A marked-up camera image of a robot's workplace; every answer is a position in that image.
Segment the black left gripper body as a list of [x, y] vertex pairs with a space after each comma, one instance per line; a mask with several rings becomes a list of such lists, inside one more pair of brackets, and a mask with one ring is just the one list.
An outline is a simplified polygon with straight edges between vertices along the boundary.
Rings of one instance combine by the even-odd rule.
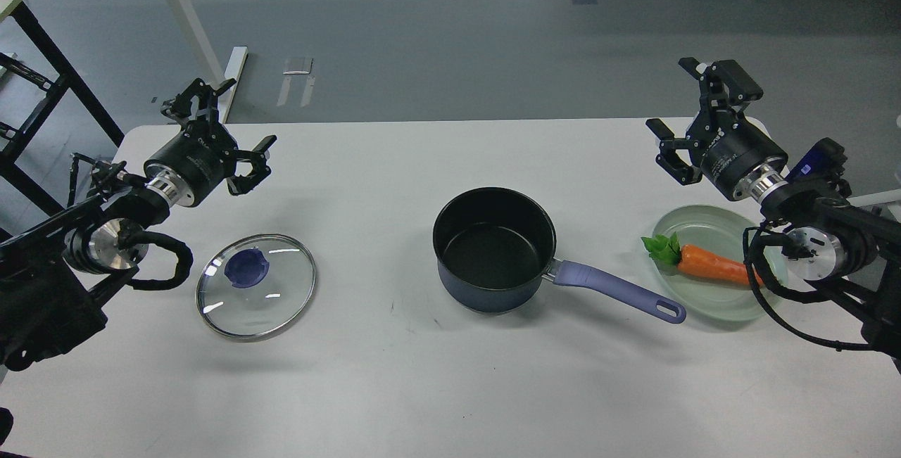
[[234, 137], [178, 134], [144, 163], [148, 188], [170, 207], [197, 207], [203, 199], [234, 174]]

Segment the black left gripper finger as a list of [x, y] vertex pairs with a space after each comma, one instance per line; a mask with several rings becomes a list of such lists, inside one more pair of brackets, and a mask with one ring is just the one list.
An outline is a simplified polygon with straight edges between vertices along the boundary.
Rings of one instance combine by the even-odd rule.
[[[223, 163], [227, 169], [225, 181], [230, 195], [246, 195], [270, 176], [272, 170], [267, 162], [268, 150], [276, 141], [277, 135], [268, 135], [262, 138], [252, 150], [245, 151], [235, 148], [223, 151]], [[250, 165], [250, 172], [238, 174], [236, 170], [239, 163]]]
[[160, 113], [180, 126], [180, 134], [204, 141], [218, 140], [227, 131], [220, 120], [218, 100], [235, 84], [229, 77], [219, 85], [209, 85], [197, 77], [183, 92], [161, 103]]

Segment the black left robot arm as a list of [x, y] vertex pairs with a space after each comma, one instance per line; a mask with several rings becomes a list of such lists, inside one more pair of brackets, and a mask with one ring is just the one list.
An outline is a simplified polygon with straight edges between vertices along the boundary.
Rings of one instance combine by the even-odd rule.
[[2, 365], [23, 371], [69, 353], [103, 330], [103, 307], [122, 288], [167, 291], [189, 278], [185, 243], [153, 230], [174, 207], [198, 207], [220, 184], [248, 194], [271, 174], [268, 135], [241, 150], [218, 101], [237, 84], [195, 79], [162, 104], [179, 130], [144, 163], [91, 160], [86, 198], [2, 243]]

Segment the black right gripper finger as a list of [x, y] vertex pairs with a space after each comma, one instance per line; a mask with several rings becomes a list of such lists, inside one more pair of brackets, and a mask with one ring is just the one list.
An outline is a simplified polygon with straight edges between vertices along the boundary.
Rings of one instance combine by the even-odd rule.
[[705, 64], [684, 57], [679, 66], [699, 86], [699, 110], [686, 131], [689, 136], [714, 136], [733, 129], [744, 109], [763, 98], [762, 86], [735, 60]]
[[657, 165], [682, 186], [701, 182], [700, 167], [694, 163], [686, 163], [678, 154], [679, 151], [688, 151], [689, 155], [694, 155], [700, 147], [698, 141], [688, 137], [676, 137], [660, 118], [647, 119], [645, 125], [657, 139], [655, 158]]

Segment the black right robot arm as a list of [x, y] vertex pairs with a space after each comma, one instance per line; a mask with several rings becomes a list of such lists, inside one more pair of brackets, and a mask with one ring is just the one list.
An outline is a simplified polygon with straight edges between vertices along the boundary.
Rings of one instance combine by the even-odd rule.
[[[655, 160], [680, 185], [708, 179], [728, 201], [750, 198], [760, 206], [762, 221], [741, 237], [741, 271], [757, 303], [809, 343], [881, 352], [898, 364], [899, 224], [850, 202], [842, 145], [823, 138], [787, 172], [788, 154], [746, 118], [763, 91], [737, 61], [684, 57], [679, 66], [698, 83], [698, 114], [683, 136], [662, 119], [647, 120]], [[859, 321], [862, 342], [795, 329], [764, 291], [801, 304], [836, 304]]]

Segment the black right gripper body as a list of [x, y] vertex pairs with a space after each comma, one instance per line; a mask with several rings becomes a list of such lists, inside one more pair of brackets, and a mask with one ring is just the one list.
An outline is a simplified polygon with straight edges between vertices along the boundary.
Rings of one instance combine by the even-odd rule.
[[728, 201], [742, 201], [748, 192], [743, 180], [760, 165], [782, 170], [788, 154], [768, 135], [744, 120], [708, 127], [696, 137], [700, 169]]

